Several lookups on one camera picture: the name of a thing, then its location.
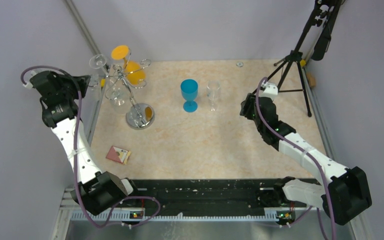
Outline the chrome wine glass rack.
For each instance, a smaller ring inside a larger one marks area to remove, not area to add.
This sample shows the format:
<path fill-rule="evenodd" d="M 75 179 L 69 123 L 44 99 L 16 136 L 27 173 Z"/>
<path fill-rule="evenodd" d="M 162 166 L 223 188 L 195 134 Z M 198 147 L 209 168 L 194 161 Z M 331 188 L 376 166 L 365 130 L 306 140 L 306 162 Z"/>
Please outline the chrome wine glass rack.
<path fill-rule="evenodd" d="M 151 65 L 151 61 L 149 59 L 143 59 L 138 63 L 144 71 L 145 68 Z M 126 114 L 124 114 L 126 123 L 130 128 L 140 130 L 147 128 L 153 123 L 155 117 L 153 108 L 147 103 L 138 102 L 135 98 L 134 90 L 143 89 L 144 87 L 133 87 L 121 71 L 116 69 L 114 64 L 111 66 L 107 89 L 113 87 L 125 87 L 130 93 L 131 108 Z"/>

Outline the blue plastic wine glass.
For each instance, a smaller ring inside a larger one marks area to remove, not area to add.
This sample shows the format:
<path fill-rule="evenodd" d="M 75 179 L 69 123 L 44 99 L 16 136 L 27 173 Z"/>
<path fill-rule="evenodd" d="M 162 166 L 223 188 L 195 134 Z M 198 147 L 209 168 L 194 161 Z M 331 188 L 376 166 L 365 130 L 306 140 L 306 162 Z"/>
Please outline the blue plastic wine glass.
<path fill-rule="evenodd" d="M 183 110 L 187 113 L 193 113 L 198 109 L 195 99 L 198 96 L 198 83 L 194 79 L 185 79 L 180 84 L 181 95 L 185 100 Z"/>

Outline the clear tall wine glass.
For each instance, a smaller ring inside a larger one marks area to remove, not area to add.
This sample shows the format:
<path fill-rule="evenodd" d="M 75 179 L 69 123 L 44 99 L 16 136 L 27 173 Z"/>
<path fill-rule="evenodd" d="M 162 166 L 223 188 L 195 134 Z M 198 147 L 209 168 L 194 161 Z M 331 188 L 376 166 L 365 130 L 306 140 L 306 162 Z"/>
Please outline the clear tall wine glass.
<path fill-rule="evenodd" d="M 217 102 L 220 97 L 221 84 L 219 81 L 212 80 L 207 84 L 207 97 L 210 104 L 210 111 L 214 112 L 217 110 Z"/>

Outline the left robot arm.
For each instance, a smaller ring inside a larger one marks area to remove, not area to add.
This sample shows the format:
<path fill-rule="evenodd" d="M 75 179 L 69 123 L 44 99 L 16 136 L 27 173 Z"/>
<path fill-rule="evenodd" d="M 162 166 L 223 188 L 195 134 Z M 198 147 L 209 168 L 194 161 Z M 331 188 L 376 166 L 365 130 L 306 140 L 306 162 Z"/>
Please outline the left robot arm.
<path fill-rule="evenodd" d="M 76 177 L 71 197 L 96 216 L 121 201 L 134 207 L 141 194 L 128 178 L 103 172 L 94 162 L 76 103 L 86 96 L 92 79 L 91 75 L 45 70 L 33 75 L 29 82 L 41 95 L 42 121 L 59 139 Z"/>

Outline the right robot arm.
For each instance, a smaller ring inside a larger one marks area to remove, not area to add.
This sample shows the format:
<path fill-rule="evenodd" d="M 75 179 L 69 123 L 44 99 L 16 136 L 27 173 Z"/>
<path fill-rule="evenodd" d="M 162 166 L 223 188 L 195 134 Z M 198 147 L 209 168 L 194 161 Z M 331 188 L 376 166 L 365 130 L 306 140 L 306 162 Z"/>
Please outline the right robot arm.
<path fill-rule="evenodd" d="M 341 226 L 372 206 L 366 173 L 357 166 L 346 167 L 311 146 L 293 127 L 279 120 L 271 98 L 248 93 L 240 115 L 254 122 L 267 145 L 295 160 L 318 182 L 283 178 L 273 192 L 277 205 L 301 202 L 324 210 Z"/>

